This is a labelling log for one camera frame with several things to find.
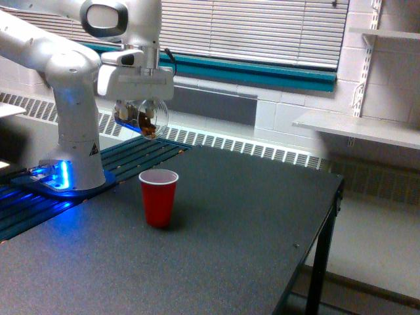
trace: window blind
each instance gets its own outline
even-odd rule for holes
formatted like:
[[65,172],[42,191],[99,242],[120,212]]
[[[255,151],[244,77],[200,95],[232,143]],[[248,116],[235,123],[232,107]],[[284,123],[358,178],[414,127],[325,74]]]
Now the window blind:
[[[348,2],[162,0],[161,46],[174,53],[336,69]],[[69,39],[104,44],[66,18],[6,11]]]

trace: warning label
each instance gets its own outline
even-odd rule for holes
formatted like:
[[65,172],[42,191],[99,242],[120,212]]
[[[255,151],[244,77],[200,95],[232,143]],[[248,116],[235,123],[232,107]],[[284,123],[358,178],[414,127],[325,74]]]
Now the warning label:
[[96,143],[93,144],[93,148],[91,150],[91,154],[89,154],[89,156],[94,156],[95,154],[98,154],[99,150],[98,147],[96,146]]

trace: cup rim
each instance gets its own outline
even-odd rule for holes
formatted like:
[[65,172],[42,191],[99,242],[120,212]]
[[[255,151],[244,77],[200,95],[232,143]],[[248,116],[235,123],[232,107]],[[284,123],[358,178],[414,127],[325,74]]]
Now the cup rim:
[[[146,172],[149,172],[149,171],[158,171],[158,170],[171,172],[172,174],[175,175],[175,179],[174,180],[167,181],[167,182],[149,182],[149,181],[144,180],[142,178],[142,174],[144,174]],[[173,183],[177,182],[178,179],[179,179],[179,175],[176,174],[174,171],[171,171],[170,169],[147,169],[147,170],[141,172],[140,174],[138,174],[138,179],[141,182],[143,182],[144,184],[149,184],[149,185],[152,185],[152,186],[165,186],[165,185],[170,185],[170,184],[173,184]]]

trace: black table leg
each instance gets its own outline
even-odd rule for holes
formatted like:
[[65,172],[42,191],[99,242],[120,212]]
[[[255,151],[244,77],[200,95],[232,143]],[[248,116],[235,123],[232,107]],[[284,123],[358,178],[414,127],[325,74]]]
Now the black table leg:
[[327,271],[329,248],[331,247],[331,239],[333,238],[335,217],[337,216],[337,202],[333,206],[327,221],[318,236],[316,245],[314,268],[312,269],[312,277],[310,279],[310,287],[308,292],[308,301],[306,302],[306,315],[316,315],[321,301],[322,285],[324,284],[324,276]]

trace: teal window frame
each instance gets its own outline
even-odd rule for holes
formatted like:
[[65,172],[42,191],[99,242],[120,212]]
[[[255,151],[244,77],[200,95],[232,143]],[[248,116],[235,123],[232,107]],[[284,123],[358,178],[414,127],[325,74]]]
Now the teal window frame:
[[[117,47],[82,43],[98,53],[118,50]],[[220,60],[185,54],[174,54],[179,74],[211,77],[243,84],[289,87],[313,91],[333,92],[336,72],[306,70],[292,67]],[[161,52],[160,66],[173,67],[169,57]]]

